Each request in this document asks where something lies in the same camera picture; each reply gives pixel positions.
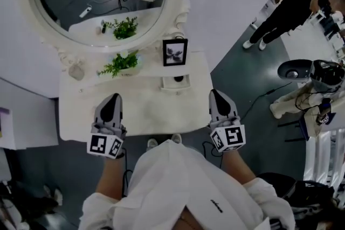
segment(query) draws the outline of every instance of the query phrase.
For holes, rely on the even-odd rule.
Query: green plant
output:
[[[134,36],[136,33],[136,28],[138,26],[138,23],[135,23],[137,17],[134,17],[132,19],[129,19],[129,17],[126,17],[126,20],[123,20],[121,22],[118,22],[116,19],[114,20],[114,23],[111,22],[105,22],[105,26],[107,28],[114,28],[114,36],[117,39],[125,39],[129,38],[131,36]]]
[[[138,51],[134,51],[131,54],[127,53],[127,55],[117,54],[116,58],[113,59],[112,63],[104,65],[104,70],[98,72],[98,74],[111,74],[112,77],[115,77],[118,75],[120,70],[137,66],[137,52]]]

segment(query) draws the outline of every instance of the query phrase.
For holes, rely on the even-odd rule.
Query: white mirror frame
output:
[[[164,0],[161,14],[156,23],[145,34],[136,38],[115,41],[114,45],[91,46],[86,41],[75,41],[71,35],[58,26],[46,13],[40,0],[19,0],[29,24],[45,39],[45,42],[72,53],[116,53],[147,47],[160,39],[169,29],[176,27],[176,18],[181,11],[182,0]]]

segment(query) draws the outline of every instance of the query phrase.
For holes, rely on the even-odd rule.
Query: shoe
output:
[[[63,205],[63,194],[59,189],[54,191],[54,200],[58,203],[59,206]]]
[[[46,197],[51,198],[52,197],[52,191],[47,185],[43,186],[43,190],[45,192]]]
[[[254,43],[251,43],[249,40],[247,40],[246,42],[243,43],[242,46],[244,49],[248,49],[248,48],[252,47],[253,44]]]
[[[181,134],[173,134],[171,137],[171,140],[173,140],[176,144],[181,144],[182,143],[182,137]]]
[[[276,119],[282,118],[282,115],[281,115],[281,114],[277,114],[277,113],[274,112],[274,110],[273,110],[273,104],[270,104],[270,111],[272,112],[274,118],[276,118]]]
[[[146,149],[146,151],[149,151],[150,149],[153,149],[156,146],[158,146],[157,140],[154,139],[154,138],[151,138],[151,139],[149,139],[149,141],[147,141],[147,149]]]
[[[262,39],[261,42],[260,42],[260,45],[259,45],[259,49],[262,51],[266,48],[266,43],[264,43],[264,40]]]

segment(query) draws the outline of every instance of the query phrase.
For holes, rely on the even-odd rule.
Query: potted plant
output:
[[[129,38],[131,36],[134,36],[136,34],[136,28],[138,26],[138,23],[136,23],[137,17],[134,17],[132,19],[129,19],[129,17],[126,17],[126,20],[123,20],[121,22],[118,22],[116,19],[114,20],[114,23],[111,22],[104,22],[106,28],[114,28],[114,36],[117,39],[125,39]]]
[[[121,51],[116,54],[116,57],[109,64],[104,65],[102,71],[97,71],[97,75],[111,74],[112,77],[116,77],[121,72],[122,76],[132,76],[135,74],[133,68],[139,69],[141,64],[141,56],[138,54],[138,50],[131,54],[128,54],[128,51]]]

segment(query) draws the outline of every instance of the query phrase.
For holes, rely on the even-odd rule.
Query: white vanity table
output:
[[[58,50],[63,63],[59,92],[62,139],[86,142],[96,107],[114,93],[123,99],[122,124],[128,136],[187,133],[209,123],[212,82],[204,52],[189,44],[185,65],[163,66],[162,40],[185,38],[182,25],[190,9],[188,0],[164,0],[157,8],[97,16],[73,24],[68,30],[50,18],[41,0],[20,0],[20,4],[45,42]],[[127,16],[137,17],[136,35],[117,40],[109,31],[95,33],[102,20],[113,22]],[[143,57],[140,70],[114,79],[98,77],[96,72],[109,63],[109,57],[123,50],[139,50]],[[84,72],[80,81],[69,75],[73,65]],[[176,76],[184,76],[188,85],[167,87]]]

